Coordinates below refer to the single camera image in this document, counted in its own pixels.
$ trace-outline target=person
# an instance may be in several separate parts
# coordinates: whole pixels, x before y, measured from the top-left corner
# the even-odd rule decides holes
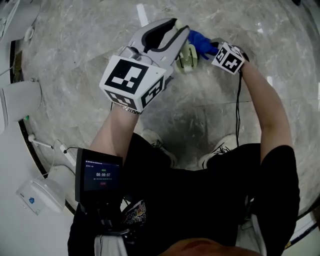
[[[108,115],[89,149],[122,157],[126,192],[143,200],[143,230],[135,245],[125,246],[129,256],[261,255],[235,246],[248,198],[265,246],[261,253],[280,256],[284,251],[300,202],[289,122],[279,96],[259,71],[246,61],[241,72],[261,141],[237,147],[235,135],[228,135],[200,159],[198,171],[173,169],[177,159],[155,132],[135,134],[138,114],[115,105]],[[69,255],[94,255],[96,235],[78,206]]]

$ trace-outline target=black wire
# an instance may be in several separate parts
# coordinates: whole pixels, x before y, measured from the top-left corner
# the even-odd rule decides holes
[[[242,72],[239,73],[239,86],[238,92],[236,94],[236,104],[235,104],[235,136],[236,136],[236,145],[239,147],[239,131],[240,131],[240,111],[239,111],[239,96],[241,92],[241,80],[242,80]]]
[[[64,154],[68,153],[67,150],[69,150],[69,149],[78,149],[78,147],[77,146],[70,146],[66,150],[64,150],[63,153]]]

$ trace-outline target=blue object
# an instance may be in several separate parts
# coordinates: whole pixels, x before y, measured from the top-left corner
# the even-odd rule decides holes
[[[191,45],[194,45],[195,50],[202,55],[206,60],[209,58],[205,55],[206,53],[217,55],[219,50],[218,48],[213,47],[210,44],[210,39],[204,37],[202,34],[200,34],[197,31],[190,30],[188,40]]]

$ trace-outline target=gray floor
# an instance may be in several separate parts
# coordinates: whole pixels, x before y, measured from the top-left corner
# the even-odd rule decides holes
[[[24,78],[38,78],[43,92],[29,129],[50,144],[59,139],[67,146],[90,145],[111,104],[99,89],[100,79],[110,57],[140,27],[138,3],[149,21],[175,17],[248,53],[285,106],[300,211],[308,208],[320,192],[320,36],[308,8],[291,0],[43,0],[34,37],[22,45]],[[179,166],[195,170],[199,157],[235,132],[238,79],[203,59],[193,73],[175,72],[141,115],[137,131],[159,133]],[[244,83],[240,101],[240,143],[258,143],[260,127]],[[52,161],[52,151],[41,150]],[[70,166],[60,152],[55,164]]]

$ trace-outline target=timer display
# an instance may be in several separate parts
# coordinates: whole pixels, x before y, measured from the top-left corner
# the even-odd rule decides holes
[[[85,191],[112,190],[119,185],[119,165],[85,160],[83,189]]]

